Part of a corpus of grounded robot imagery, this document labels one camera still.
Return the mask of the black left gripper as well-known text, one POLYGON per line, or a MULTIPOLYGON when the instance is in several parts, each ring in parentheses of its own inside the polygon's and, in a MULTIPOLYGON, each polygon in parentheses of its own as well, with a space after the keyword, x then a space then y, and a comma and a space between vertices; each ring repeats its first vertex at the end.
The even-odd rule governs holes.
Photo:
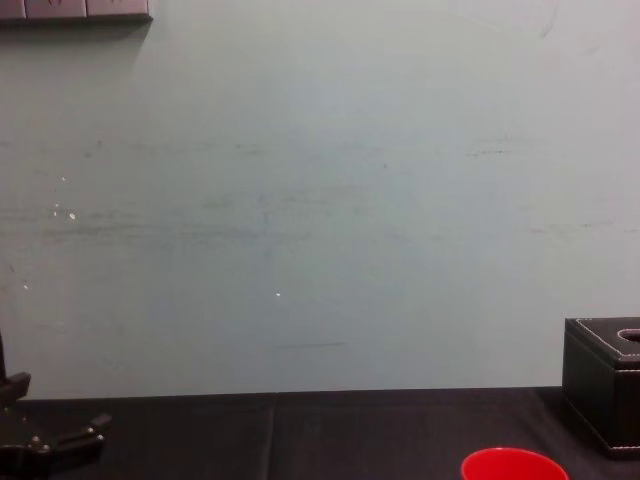
MULTIPOLYGON (((1 376, 1 413, 8 413, 29 391, 26 372, 1 376)), ((112 416, 101 414, 79 429, 46 437, 32 434, 27 444, 1 446, 2 479, 47 479, 51 468, 75 467, 97 462, 102 455, 112 416)))

